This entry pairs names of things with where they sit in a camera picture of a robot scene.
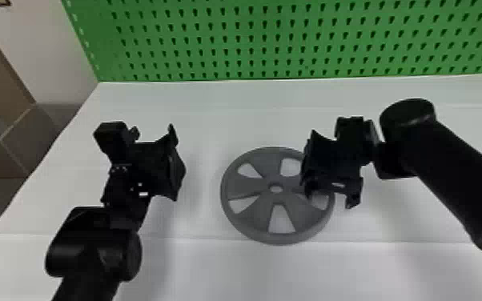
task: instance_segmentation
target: white surface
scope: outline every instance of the white surface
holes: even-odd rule
[[[309,242],[246,240],[219,204],[228,164],[259,146],[302,149],[338,116],[377,120],[390,103],[425,97],[482,151],[482,75],[306,81],[101,83],[0,218],[0,300],[44,300],[43,270],[72,207],[98,205],[109,167],[91,137],[100,122],[155,140],[172,122],[187,165],[179,201],[156,198],[140,231],[144,263],[118,300],[479,300],[482,252],[417,179],[382,182],[364,169],[361,205]]]
[[[0,49],[55,122],[69,120],[66,107],[80,106],[97,85],[60,0],[0,7]]]

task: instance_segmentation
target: white wall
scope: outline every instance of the white wall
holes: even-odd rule
[[[12,0],[0,8],[0,48],[59,126],[97,85],[60,0]]]

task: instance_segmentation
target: wheel cutout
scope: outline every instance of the wheel cutout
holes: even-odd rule
[[[271,213],[271,222],[269,223],[269,232],[271,233],[293,233],[295,228],[291,223],[290,217],[287,216],[286,208],[277,205]]]
[[[298,175],[301,172],[301,162],[295,159],[285,158],[280,165],[280,174],[286,177]]]
[[[240,166],[237,172],[249,178],[262,178],[262,175],[260,175],[258,171],[256,171],[256,169],[254,169],[254,167],[248,163]]]
[[[230,208],[237,214],[247,209],[258,197],[259,195],[254,195],[243,199],[232,199],[230,201]]]

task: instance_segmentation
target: black cylindrical joint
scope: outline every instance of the black cylindrical joint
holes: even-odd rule
[[[482,249],[482,154],[438,122],[433,105],[423,99],[395,103],[380,123],[403,168],[443,202]]]

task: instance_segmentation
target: wheel spoke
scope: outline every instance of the wheel spoke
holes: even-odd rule
[[[261,154],[249,159],[249,163],[264,178],[272,175],[280,175],[280,166],[283,156],[281,154]]]
[[[298,195],[284,195],[281,200],[295,231],[304,231],[314,226],[324,215],[323,211],[314,208],[309,201]]]
[[[249,178],[240,173],[232,174],[226,188],[227,199],[242,199],[254,195],[259,195],[267,189],[267,185],[262,178]]]
[[[260,195],[249,207],[239,212],[237,216],[247,224],[260,231],[267,231],[271,222],[273,200],[270,195]]]

